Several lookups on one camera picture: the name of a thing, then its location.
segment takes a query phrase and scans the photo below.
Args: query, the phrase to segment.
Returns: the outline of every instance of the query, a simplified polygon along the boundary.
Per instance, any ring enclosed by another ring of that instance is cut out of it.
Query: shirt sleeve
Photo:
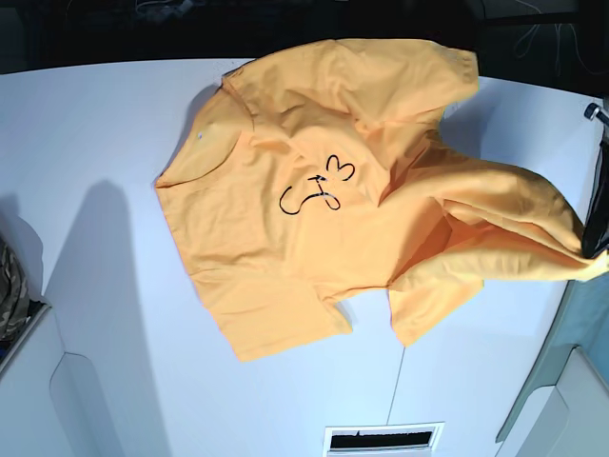
[[[392,324],[405,345],[473,297],[484,279],[589,280],[607,270],[606,252],[581,256],[581,222],[547,180],[440,146],[426,155],[409,186],[436,199],[443,241],[434,255],[408,259],[389,286]]]
[[[297,278],[234,269],[194,274],[192,280],[241,361],[351,332],[341,313]]]

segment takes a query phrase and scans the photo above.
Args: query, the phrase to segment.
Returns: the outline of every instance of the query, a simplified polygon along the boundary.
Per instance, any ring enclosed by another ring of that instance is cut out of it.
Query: black marker drawing
[[[328,157],[327,162],[325,163],[325,170],[330,172],[330,164],[332,164],[332,162],[336,161],[336,171],[341,171],[342,169],[351,169],[351,172],[349,173],[349,175],[343,179],[343,181],[348,181],[349,179],[351,179],[353,177],[353,175],[355,174],[355,166],[353,164],[349,164],[346,163],[344,165],[341,165],[341,162],[339,161],[338,156],[332,154]],[[322,182],[323,181],[327,181],[327,179],[325,179],[322,175],[317,174],[311,178],[308,178],[307,181],[315,181],[315,183],[317,184],[317,187],[319,188],[319,192],[316,193],[312,193],[310,195],[307,195],[306,198],[301,202],[301,204],[298,206],[298,210],[296,211],[288,211],[287,209],[285,209],[282,205],[282,201],[284,200],[285,195],[292,189],[292,186],[289,186],[286,190],[284,190],[284,193],[282,193],[282,196],[279,198],[279,208],[281,209],[281,211],[283,211],[285,214],[289,215],[289,216],[295,216],[296,214],[298,214],[299,212],[301,212],[301,209],[303,208],[303,205],[313,199],[313,198],[317,198],[317,197],[323,197],[325,204],[327,205],[328,208],[332,209],[333,211],[337,211],[341,208],[341,202],[339,201],[338,198],[336,198],[334,195],[332,195],[331,193],[328,193],[324,190],[324,188],[322,187]]]

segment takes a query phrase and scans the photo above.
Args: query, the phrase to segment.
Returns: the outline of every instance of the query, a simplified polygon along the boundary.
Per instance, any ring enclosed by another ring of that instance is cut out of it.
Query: doodle
[[[343,181],[348,181],[349,179],[351,179],[353,177],[353,175],[355,174],[355,166],[353,164],[350,163],[345,163],[343,165],[341,165],[341,161],[339,160],[337,155],[330,155],[327,159],[327,162],[325,163],[325,170],[330,172],[330,164],[332,164],[333,162],[336,162],[336,170],[334,170],[334,173],[339,173],[341,172],[341,170],[343,169],[350,169],[349,174],[343,178]],[[295,216],[296,214],[298,214],[299,212],[301,212],[301,209],[303,208],[303,205],[309,201],[312,200],[314,198],[317,197],[323,197],[325,204],[327,205],[328,208],[332,209],[333,211],[337,211],[341,208],[341,202],[339,201],[339,199],[332,195],[329,192],[326,192],[324,190],[324,188],[322,187],[322,182],[323,181],[327,181],[326,178],[324,178],[322,175],[317,174],[315,176],[312,176],[310,178],[307,178],[307,181],[315,181],[315,183],[317,184],[317,187],[319,188],[319,192],[315,192],[315,193],[311,193],[310,195],[307,195],[305,197],[305,199],[301,202],[301,204],[298,206],[298,210],[296,211],[288,211],[287,209],[284,208],[284,206],[282,205],[282,202],[284,200],[284,197],[292,190],[292,186],[287,187],[287,189],[284,190],[284,193],[282,193],[282,196],[279,198],[279,208],[281,209],[281,211],[283,211],[285,214],[289,215],[289,216]]]

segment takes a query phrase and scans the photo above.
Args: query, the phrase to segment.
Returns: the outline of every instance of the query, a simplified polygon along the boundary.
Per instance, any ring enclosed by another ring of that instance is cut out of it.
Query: black object
[[[586,111],[583,112],[583,115],[586,117],[586,119],[589,119],[590,121],[594,120],[594,118],[596,117],[607,128],[609,128],[609,117],[607,117],[607,115],[603,112],[602,108],[596,103],[591,103],[590,105],[588,105],[588,108],[586,108]]]
[[[586,259],[596,257],[609,245],[609,144],[604,140],[600,143],[600,153],[599,186],[581,238],[581,252]]]

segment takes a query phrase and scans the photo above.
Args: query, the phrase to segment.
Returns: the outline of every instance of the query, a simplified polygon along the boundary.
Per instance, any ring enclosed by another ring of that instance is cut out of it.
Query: camouflage bag
[[[28,281],[12,249],[0,238],[0,341],[12,341],[28,319]]]

